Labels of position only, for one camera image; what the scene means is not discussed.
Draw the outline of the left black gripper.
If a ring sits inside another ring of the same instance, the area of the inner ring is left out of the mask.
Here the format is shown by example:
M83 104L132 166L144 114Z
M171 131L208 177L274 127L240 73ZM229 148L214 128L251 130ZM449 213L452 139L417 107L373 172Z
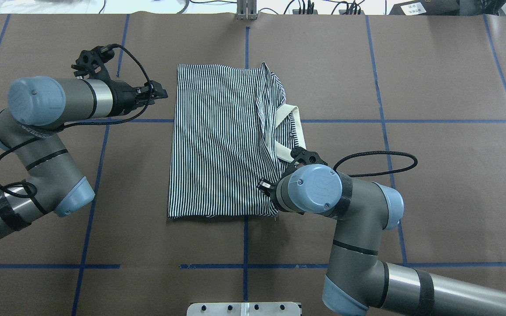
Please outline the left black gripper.
M155 100L167 99L166 90L162 90L162 85L156 81L144 83L144 86L134 87L121 80L111 82L111 94L113 96L113 105L111 116L127 115L137 108L143 107L143 104L154 104Z

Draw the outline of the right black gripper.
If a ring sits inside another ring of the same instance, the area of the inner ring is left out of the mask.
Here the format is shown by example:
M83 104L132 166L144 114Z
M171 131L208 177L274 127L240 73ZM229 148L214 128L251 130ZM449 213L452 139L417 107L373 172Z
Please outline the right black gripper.
M263 194L268 194L271 200L282 199L284 180L285 178L281 178L277 182L272 183L269 180L262 178L257 184L257 189L263 192Z

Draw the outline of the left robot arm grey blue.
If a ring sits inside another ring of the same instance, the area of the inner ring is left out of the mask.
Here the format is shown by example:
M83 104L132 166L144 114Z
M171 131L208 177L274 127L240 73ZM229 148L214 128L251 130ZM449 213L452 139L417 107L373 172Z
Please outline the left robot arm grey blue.
M68 216L96 194L58 133L67 122L111 118L167 98L160 83L103 79L15 80L0 111L0 240L42 216Z

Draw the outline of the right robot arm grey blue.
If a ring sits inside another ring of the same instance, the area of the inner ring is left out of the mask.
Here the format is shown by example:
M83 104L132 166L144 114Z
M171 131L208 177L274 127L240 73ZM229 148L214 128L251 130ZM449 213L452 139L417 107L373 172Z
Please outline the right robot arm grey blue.
M336 221L322 300L342 316L369 308L406 316L506 316L506 292L383 262L382 232L404 213L394 188L353 178L322 164L304 165L257 188L280 211Z

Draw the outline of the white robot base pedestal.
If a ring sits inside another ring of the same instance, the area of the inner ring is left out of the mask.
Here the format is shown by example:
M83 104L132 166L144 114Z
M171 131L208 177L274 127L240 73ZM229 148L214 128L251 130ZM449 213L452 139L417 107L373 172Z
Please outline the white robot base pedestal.
M203 302L192 303L187 316L302 316L297 302Z

